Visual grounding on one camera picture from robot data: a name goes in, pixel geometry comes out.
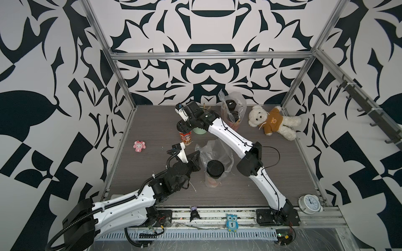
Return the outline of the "clear plastic carrier bag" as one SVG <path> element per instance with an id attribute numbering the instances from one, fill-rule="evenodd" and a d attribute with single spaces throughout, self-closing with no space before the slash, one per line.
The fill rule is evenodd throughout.
<path id="1" fill-rule="evenodd" d="M 220 90 L 218 98 L 222 102 L 221 117 L 228 126 L 237 131 L 246 116 L 247 102 L 245 98 L 240 92 L 231 92 L 226 95 L 224 90 Z"/>

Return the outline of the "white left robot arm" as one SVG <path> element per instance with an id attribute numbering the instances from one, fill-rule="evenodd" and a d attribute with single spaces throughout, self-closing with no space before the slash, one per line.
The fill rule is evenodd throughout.
<path id="1" fill-rule="evenodd" d="M 200 152 L 179 157 L 170 150 L 167 169 L 147 179 L 140 189 L 108 201 L 91 198 L 79 202 L 63 220 L 63 228 L 46 245 L 47 251 L 83 251 L 93 242 L 116 230 L 148 227 L 156 223 L 156 205 L 182 189 L 187 189 L 193 172 L 200 171 Z"/>

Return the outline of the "pale milk tea cup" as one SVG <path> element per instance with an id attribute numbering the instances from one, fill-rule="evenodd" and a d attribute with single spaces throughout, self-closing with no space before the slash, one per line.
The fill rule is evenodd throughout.
<path id="1" fill-rule="evenodd" d="M 205 184 L 209 188 L 215 188 L 220 184 L 220 178 L 225 171 L 224 165 L 217 160 L 207 163 Z"/>

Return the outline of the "red milk tea cup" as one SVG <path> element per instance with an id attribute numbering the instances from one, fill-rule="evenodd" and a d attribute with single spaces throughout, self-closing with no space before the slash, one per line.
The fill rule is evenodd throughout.
<path id="1" fill-rule="evenodd" d="M 238 111 L 236 110 L 237 103 L 234 100 L 232 99 L 226 100 L 226 105 L 230 113 L 232 114 L 238 113 Z"/>
<path id="2" fill-rule="evenodd" d="M 177 123 L 177 130 L 184 145 L 190 145 L 192 143 L 192 132 L 183 120 Z"/>
<path id="3" fill-rule="evenodd" d="M 237 131 L 240 126 L 240 117 L 237 111 L 230 111 L 224 113 L 224 122 L 232 128 L 234 131 Z"/>

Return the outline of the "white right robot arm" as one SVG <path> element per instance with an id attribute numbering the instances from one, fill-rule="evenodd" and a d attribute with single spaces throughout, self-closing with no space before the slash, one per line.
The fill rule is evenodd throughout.
<path id="1" fill-rule="evenodd" d="M 250 178 L 268 202 L 271 214 L 269 220 L 263 220 L 261 225 L 297 225 L 298 214 L 292 203 L 280 193 L 267 174 L 267 168 L 262 163 L 263 146 L 253 143 L 227 125 L 223 118 L 214 110 L 201 108 L 194 101 L 186 105 L 177 104 L 175 111 L 182 120 L 178 122 L 179 132 L 188 133 L 195 128 L 201 128 L 213 134 L 227 144 L 240 158 L 237 170 Z"/>

